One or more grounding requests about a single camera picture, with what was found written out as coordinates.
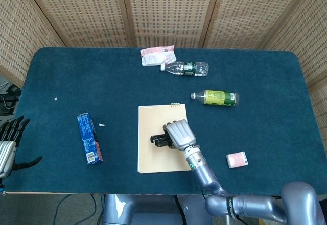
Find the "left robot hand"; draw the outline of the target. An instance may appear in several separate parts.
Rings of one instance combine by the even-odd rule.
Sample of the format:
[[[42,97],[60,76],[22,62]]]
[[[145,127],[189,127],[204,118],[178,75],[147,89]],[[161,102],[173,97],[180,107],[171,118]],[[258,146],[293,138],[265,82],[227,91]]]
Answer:
[[[29,124],[30,119],[24,119],[20,116],[1,125],[1,184],[12,171],[30,168],[37,165],[42,156],[30,162],[16,163],[15,156],[19,147],[23,132]]]

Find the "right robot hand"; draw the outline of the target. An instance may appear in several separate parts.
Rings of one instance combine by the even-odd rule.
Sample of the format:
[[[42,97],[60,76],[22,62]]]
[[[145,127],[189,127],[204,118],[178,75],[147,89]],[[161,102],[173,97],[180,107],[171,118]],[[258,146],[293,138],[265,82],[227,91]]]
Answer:
[[[165,143],[171,149],[184,151],[196,145],[196,137],[185,119],[169,122],[163,126],[163,130],[166,136]]]

